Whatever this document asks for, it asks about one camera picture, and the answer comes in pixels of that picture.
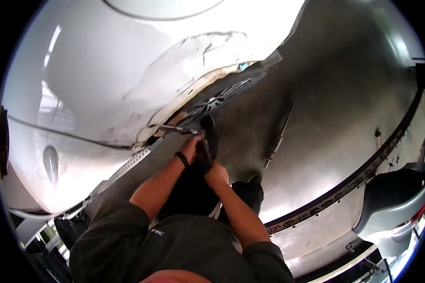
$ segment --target black wristband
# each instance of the black wristband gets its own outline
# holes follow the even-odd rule
[[[177,151],[173,156],[178,156],[184,166],[189,167],[189,162],[187,162],[187,158],[182,154],[182,152]]]

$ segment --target black shirt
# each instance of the black shirt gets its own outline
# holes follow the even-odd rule
[[[105,200],[71,250],[73,281],[139,282],[159,270],[183,269],[213,283],[294,282],[278,246],[259,242],[241,255],[230,228],[213,218],[178,214],[148,225],[140,207]]]

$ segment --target car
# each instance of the car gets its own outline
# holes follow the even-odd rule
[[[0,163],[11,212],[76,216],[151,151],[159,125],[186,125],[259,82],[305,4],[44,3],[3,88]]]

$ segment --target hand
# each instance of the hand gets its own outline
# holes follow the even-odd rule
[[[192,164],[195,157],[197,156],[195,149],[196,149],[197,143],[200,140],[202,140],[201,136],[198,136],[198,135],[192,136],[185,141],[182,149],[180,150],[180,152],[186,157],[187,162],[189,162],[189,165]]]
[[[205,181],[210,188],[214,189],[217,184],[224,183],[228,185],[230,183],[230,178],[228,177],[225,167],[215,160],[212,163],[211,169],[205,174]]]

